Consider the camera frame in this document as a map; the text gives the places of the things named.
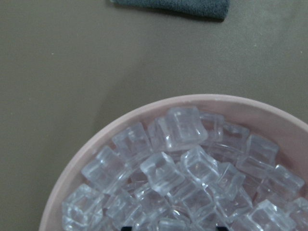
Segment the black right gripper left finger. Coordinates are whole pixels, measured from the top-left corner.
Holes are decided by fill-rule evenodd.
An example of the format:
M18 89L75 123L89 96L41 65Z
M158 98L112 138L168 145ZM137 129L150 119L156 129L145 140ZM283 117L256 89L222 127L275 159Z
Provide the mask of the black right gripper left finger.
M132 231L132 226L124 226L121 228L121 231Z

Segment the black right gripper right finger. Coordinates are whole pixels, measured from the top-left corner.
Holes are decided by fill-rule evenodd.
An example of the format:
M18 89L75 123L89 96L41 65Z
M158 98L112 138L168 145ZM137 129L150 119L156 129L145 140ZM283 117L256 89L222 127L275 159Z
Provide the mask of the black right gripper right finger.
M216 231L229 231L229 229L224 226L216 226Z

